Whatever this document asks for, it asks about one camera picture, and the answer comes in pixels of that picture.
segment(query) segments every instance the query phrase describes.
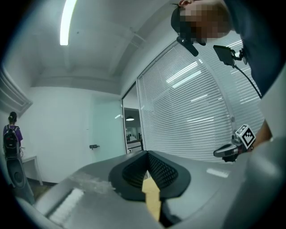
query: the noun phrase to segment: backpack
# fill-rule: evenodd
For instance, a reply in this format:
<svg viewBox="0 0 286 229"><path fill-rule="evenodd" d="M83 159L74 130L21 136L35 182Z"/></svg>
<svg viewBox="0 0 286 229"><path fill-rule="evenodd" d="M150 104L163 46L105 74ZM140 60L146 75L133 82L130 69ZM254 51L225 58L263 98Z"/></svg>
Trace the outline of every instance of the backpack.
<svg viewBox="0 0 286 229"><path fill-rule="evenodd" d="M5 157L17 157L20 152L20 145L16 135L16 130L19 127L12 129L10 125L7 125L7 131L3 136L3 149L5 153Z"/></svg>

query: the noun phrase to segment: white label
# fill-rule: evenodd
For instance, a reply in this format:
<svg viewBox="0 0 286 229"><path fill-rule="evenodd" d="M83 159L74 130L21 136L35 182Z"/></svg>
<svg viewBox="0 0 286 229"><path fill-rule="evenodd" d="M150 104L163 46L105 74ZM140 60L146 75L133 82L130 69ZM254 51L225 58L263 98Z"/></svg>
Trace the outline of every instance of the white label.
<svg viewBox="0 0 286 229"><path fill-rule="evenodd" d="M227 178L229 175L229 172L227 172L227 171L219 171L219 170L215 170L215 169L207 169L206 172L208 174L212 174L214 176L223 177L223 178Z"/></svg>

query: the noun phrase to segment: white table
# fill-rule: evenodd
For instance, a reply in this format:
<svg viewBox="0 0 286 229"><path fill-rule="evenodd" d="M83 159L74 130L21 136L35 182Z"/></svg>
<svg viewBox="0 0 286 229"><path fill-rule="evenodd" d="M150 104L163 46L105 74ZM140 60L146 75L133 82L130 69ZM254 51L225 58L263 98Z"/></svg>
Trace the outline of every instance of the white table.
<svg viewBox="0 0 286 229"><path fill-rule="evenodd" d="M28 162L28 161L32 161L32 160L34 160L34 166L35 166L35 170L37 172L37 178L40 182L40 185L43 185L42 176L41 176L40 169L38 166L37 156L36 155L28 155L28 156L22 157L23 163Z"/></svg>

